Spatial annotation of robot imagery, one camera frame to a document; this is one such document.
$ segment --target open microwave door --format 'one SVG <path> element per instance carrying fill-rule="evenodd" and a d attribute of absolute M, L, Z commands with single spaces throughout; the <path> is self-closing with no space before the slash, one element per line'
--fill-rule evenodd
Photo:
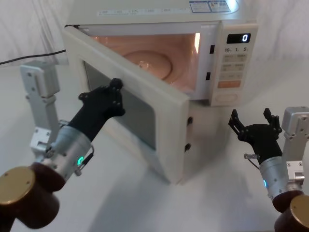
<path fill-rule="evenodd" d="M 83 91 L 107 85 L 113 78 L 124 84 L 126 114 L 110 119 L 103 131 L 178 183 L 183 176 L 189 97 L 74 27 L 64 28 L 63 39 Z"/>

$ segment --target white curtain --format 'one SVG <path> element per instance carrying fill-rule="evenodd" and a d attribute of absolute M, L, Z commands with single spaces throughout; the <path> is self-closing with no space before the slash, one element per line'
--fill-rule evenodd
<path fill-rule="evenodd" d="M 309 0 L 245 2 L 260 25 L 254 60 L 309 58 Z M 61 29 L 72 3 L 73 0 L 0 0 L 0 62 L 64 49 Z M 67 63 L 65 54 L 41 59 Z"/>

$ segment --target green led light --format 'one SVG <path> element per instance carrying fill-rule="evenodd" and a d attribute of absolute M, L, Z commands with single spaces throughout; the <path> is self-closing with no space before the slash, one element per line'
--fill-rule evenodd
<path fill-rule="evenodd" d="M 80 157 L 80 158 L 78 159 L 78 161 L 77 161 L 77 165 L 81 165 L 82 162 L 83 162 L 83 160 L 84 160 L 84 157 L 83 157 L 83 156 Z"/>

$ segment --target white tabletop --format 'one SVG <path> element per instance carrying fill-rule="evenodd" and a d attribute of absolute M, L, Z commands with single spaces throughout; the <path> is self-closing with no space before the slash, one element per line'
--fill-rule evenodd
<path fill-rule="evenodd" d="M 68 66 L 57 66 L 59 118 L 81 107 L 79 83 Z M 237 106 L 244 125 L 267 123 L 269 107 L 282 120 L 288 106 L 309 106 L 309 61 L 251 65 L 245 101 Z M 34 124 L 18 67 L 0 69 L 0 173 L 30 165 Z M 279 213 L 267 197 L 261 175 L 244 153 L 252 148 L 228 127 L 232 107 L 194 106 L 194 146 L 181 185 L 169 186 L 104 134 L 94 140 L 95 157 L 80 177 L 57 192 L 60 211 L 42 232 L 261 232 L 273 230 Z M 279 145 L 283 146 L 283 134 Z M 309 158 L 304 158 L 308 173 Z M 309 185 L 305 183 L 309 194 Z M 27 232 L 19 221 L 13 232 Z"/>

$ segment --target microwave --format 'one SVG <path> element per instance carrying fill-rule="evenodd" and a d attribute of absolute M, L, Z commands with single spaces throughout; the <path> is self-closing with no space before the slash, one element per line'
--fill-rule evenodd
<path fill-rule="evenodd" d="M 63 40 L 82 91 L 124 84 L 126 114 L 103 130 L 176 184 L 190 104 L 240 102 L 257 30 L 239 0 L 76 0 Z"/>

